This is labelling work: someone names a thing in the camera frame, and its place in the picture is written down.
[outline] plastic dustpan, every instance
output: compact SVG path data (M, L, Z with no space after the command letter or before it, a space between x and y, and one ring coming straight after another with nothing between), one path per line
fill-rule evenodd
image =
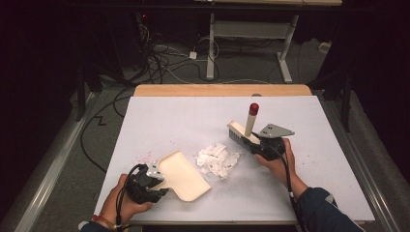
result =
M160 159L158 168L165 179L153 190L170 188L181 200L193 201L211 189L180 151Z

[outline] white table leg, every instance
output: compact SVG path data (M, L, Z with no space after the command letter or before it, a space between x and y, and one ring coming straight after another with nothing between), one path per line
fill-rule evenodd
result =
M208 64L206 68L206 78L209 80L214 79L214 62L215 62L215 53L214 53L214 38L215 38L215 14L211 14L210 28L209 28L209 53L208 53Z
M287 68L285 58L286 58L286 54L287 54L287 51L289 49L290 43L292 42L293 34L295 33L295 28L296 28L296 24L298 22L298 18L299 18L298 15L294 15L292 17L292 22L289 25L289 28L288 28L287 34L286 34L286 39L284 41L283 52L278 52L278 54L277 54L279 67L280 67L280 70L282 72L283 80L284 80L285 83L292 83L292 77L290 76L289 69Z

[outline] red cap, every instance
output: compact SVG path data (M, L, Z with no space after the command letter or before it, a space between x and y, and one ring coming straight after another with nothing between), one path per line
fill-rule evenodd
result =
M252 103L249 107L249 115L255 116L259 110L259 105L257 103Z

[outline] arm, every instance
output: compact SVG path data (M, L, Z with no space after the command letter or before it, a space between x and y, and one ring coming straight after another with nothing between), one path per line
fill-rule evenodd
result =
M333 196L322 188L309 188L297 175L295 156L291 149L290 141L283 138L286 153L283 155L289 166L291 188L297 200L298 211L302 213L304 223L309 231L364 231L337 207ZM259 155L255 158L285 186L286 172L280 159L267 161Z
M91 221L82 225L79 230L81 232L105 232L105 231L112 231L113 225L115 225L115 219L117 217L116 213L116 200L117 195L120 192L121 188L124 186L126 182L127 175L122 174L118 184L115 188L111 190L109 195L106 197L103 205L102 210L100 212L100 218L96 219L95 221ZM128 196L127 193L124 195L123 204L121 207L121 218L122 222L125 223L129 221L133 215L138 213L143 213L148 211L153 206L153 203L146 202L143 204L136 204L133 202Z

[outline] crumpled paper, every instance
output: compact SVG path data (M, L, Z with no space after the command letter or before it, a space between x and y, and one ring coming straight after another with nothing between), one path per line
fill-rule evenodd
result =
M233 167L238 163L240 156L240 152L228 154L226 146L221 143L211 144L198 152L196 164L202 167L202 173L208 174L212 172L222 180L225 180Z

